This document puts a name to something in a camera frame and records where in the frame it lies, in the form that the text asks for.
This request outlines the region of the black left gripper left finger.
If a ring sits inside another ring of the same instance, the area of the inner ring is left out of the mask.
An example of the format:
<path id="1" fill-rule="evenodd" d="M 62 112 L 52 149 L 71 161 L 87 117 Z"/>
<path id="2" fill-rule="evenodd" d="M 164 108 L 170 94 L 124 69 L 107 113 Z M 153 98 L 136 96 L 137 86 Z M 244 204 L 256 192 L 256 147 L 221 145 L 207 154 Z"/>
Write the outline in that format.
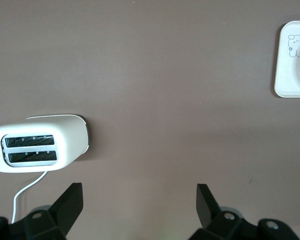
<path id="1" fill-rule="evenodd" d="M 83 186 L 72 183 L 47 209 L 39 209 L 11 225 L 12 240 L 67 240 L 83 210 Z"/>

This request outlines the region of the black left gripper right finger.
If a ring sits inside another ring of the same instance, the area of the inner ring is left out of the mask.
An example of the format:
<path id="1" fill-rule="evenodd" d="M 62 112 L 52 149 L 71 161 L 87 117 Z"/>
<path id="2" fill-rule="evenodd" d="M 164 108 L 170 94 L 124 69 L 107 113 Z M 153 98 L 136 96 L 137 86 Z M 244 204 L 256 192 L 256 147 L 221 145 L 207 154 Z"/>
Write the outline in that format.
<path id="1" fill-rule="evenodd" d="M 257 240 L 258 228 L 230 207 L 221 207 L 207 184 L 196 187 L 196 212 L 201 228 L 189 240 Z"/>

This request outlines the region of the cream two-slot toaster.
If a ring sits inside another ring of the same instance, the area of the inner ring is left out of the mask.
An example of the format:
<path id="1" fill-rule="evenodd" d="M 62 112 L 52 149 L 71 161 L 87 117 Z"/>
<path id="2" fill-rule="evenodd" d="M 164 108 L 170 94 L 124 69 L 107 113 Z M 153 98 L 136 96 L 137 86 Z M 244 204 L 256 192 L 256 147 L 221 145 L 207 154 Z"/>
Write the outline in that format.
<path id="1" fill-rule="evenodd" d="M 73 114 L 45 115 L 0 126 L 0 172 L 62 169 L 89 148 L 85 120 Z"/>

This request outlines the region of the brown table cover mat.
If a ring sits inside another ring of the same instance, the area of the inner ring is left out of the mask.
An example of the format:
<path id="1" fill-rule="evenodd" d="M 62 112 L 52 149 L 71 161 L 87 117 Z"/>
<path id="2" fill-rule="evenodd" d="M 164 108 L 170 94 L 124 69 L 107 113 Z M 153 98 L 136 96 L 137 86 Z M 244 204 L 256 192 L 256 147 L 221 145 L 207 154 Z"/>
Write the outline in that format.
<path id="1" fill-rule="evenodd" d="M 274 91 L 300 0 L 0 0 L 0 126 L 77 114 L 88 151 L 18 198 L 81 182 L 68 240 L 188 240 L 197 184 L 300 237 L 300 98 Z"/>

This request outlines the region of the cream rabbit print tray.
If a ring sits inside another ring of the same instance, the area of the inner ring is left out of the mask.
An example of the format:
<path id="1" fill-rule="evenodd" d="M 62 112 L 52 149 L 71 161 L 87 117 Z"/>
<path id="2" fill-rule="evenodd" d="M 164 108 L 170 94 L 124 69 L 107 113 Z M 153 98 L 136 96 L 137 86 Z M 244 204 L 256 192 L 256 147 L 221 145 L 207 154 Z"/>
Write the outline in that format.
<path id="1" fill-rule="evenodd" d="M 280 31 L 274 91 L 282 98 L 300 98 L 300 20 L 288 22 Z"/>

